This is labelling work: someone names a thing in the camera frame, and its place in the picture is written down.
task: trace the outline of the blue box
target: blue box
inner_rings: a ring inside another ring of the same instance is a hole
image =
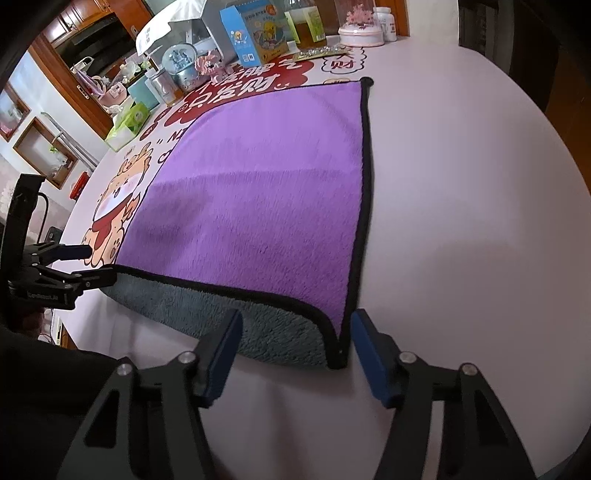
[[[243,67],[264,65],[288,50],[278,12],[269,0],[234,5],[221,10],[220,16]]]

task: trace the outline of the screw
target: screw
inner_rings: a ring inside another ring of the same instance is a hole
[[[178,356],[178,361],[182,364],[189,364],[195,360],[195,354],[193,352],[183,352]]]
[[[465,375],[469,375],[470,377],[473,377],[474,375],[476,375],[478,373],[478,369],[476,368],[476,365],[463,364],[462,365],[462,372]]]
[[[125,377],[126,375],[129,375],[132,370],[133,370],[133,368],[131,367],[130,364],[121,364],[120,366],[117,367],[117,375],[121,375],[122,377]]]
[[[417,361],[417,356],[412,352],[400,352],[398,358],[403,364],[413,364]]]

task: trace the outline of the glass jar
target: glass jar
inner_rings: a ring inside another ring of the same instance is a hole
[[[326,34],[314,0],[285,0],[285,17],[300,50],[326,46]]]

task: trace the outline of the microfiber towel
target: microfiber towel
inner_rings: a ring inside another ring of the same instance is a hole
[[[244,355],[344,367],[371,209],[371,84],[270,92],[198,118],[148,187],[104,291],[195,337],[235,307]]]

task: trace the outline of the shelf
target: shelf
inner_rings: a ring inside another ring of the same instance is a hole
[[[31,109],[7,83],[0,93],[0,135],[2,138],[6,141],[10,140],[30,112]]]
[[[54,187],[60,189],[64,186],[78,159],[62,142],[53,140],[54,138],[55,135],[35,117],[14,144],[14,150]],[[58,154],[51,152],[52,146],[66,158],[66,162],[56,173],[52,171],[58,162],[56,158]]]

